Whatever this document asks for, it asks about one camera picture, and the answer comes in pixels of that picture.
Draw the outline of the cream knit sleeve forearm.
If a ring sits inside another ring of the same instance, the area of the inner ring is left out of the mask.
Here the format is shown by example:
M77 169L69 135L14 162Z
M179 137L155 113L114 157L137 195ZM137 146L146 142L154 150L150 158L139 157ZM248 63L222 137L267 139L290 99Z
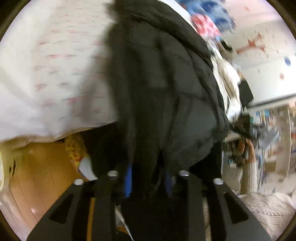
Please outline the cream knit sleeve forearm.
M295 202L287 194L261 194L257 189L257 163L246 161L239 197L270 235L271 240L277 240L295 214Z

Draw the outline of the right hand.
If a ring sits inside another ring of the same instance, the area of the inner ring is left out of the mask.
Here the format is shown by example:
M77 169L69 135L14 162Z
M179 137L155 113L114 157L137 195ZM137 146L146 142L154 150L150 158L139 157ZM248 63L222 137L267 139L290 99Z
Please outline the right hand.
M244 163L253 163L256 161L255 149L251 140L245 138L239 140L237 151L244 157L245 150L247 152L247 158L244 158Z

